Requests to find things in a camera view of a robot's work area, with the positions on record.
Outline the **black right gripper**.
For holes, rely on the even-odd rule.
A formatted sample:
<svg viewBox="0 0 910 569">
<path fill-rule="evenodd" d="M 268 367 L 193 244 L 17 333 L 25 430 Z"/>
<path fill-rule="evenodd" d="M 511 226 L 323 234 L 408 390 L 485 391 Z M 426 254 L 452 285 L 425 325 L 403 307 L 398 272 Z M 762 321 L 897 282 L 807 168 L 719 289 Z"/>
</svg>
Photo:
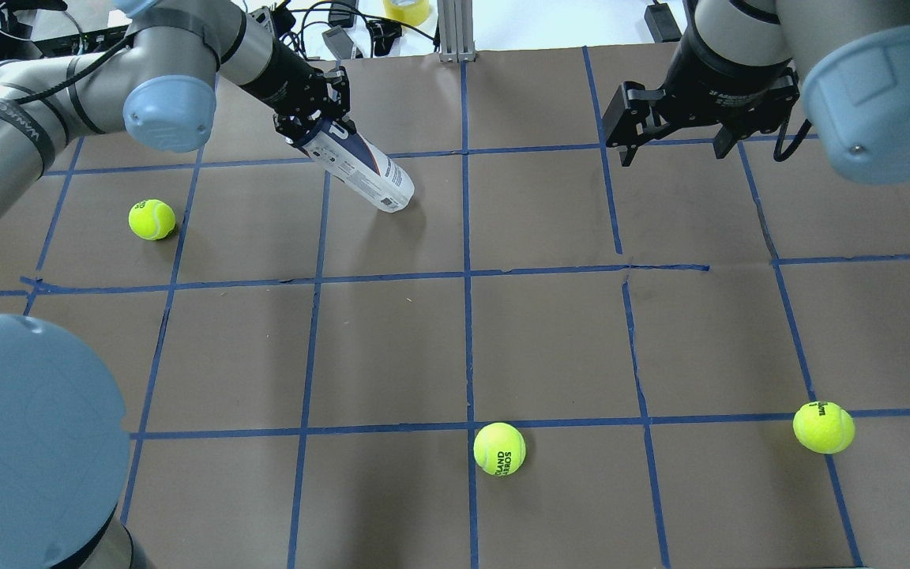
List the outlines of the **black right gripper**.
<svg viewBox="0 0 910 569">
<path fill-rule="evenodd" d="M 640 147 L 680 126 L 723 125 L 712 140 L 715 158 L 723 160 L 744 130 L 779 130 L 798 99 L 798 75 L 788 60 L 762 67 L 734 62 L 689 28 L 660 88 L 625 81 L 616 89 L 602 118 L 604 144 L 629 167 Z"/>
</svg>

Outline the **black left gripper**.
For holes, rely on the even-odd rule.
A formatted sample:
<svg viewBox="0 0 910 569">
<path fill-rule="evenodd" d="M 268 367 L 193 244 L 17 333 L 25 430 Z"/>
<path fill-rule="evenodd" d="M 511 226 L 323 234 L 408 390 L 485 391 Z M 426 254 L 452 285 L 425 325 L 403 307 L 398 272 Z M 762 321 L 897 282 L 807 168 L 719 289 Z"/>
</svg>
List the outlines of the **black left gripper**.
<svg viewBox="0 0 910 569">
<path fill-rule="evenodd" d="M 254 79 L 254 97 L 274 111 L 274 130 L 291 147 L 314 139 L 318 116 L 355 133 L 347 70 L 322 72 L 284 43 L 273 44 L 266 66 Z"/>
</svg>

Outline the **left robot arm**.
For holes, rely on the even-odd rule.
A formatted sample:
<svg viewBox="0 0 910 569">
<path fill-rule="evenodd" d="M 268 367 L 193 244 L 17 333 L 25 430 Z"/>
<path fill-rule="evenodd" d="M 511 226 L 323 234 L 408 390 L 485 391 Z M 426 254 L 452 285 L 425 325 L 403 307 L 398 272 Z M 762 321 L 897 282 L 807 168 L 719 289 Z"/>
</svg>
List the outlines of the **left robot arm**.
<svg viewBox="0 0 910 569">
<path fill-rule="evenodd" d="M 276 130 L 325 169 L 357 143 L 343 70 L 322 71 L 231 1 L 116 1 L 130 19 L 103 53 L 0 62 L 0 220 L 87 137 L 129 134 L 166 153 L 212 137 L 218 80 L 273 111 Z M 78 336 L 0 313 L 0 568 L 83 568 L 116 521 L 129 468 L 126 404 Z"/>
</svg>

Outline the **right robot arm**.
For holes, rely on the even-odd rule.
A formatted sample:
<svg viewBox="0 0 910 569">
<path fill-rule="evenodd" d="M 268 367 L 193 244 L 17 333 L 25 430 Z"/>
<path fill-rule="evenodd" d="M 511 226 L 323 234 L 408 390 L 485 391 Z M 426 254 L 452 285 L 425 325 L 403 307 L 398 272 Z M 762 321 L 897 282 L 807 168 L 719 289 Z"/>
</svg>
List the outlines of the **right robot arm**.
<svg viewBox="0 0 910 569">
<path fill-rule="evenodd" d="M 910 1 L 689 1 L 660 87 L 623 82 L 604 144 L 637 150 L 687 127 L 718 126 L 717 158 L 752 134 L 790 157 L 812 130 L 854 183 L 910 181 Z"/>
</svg>

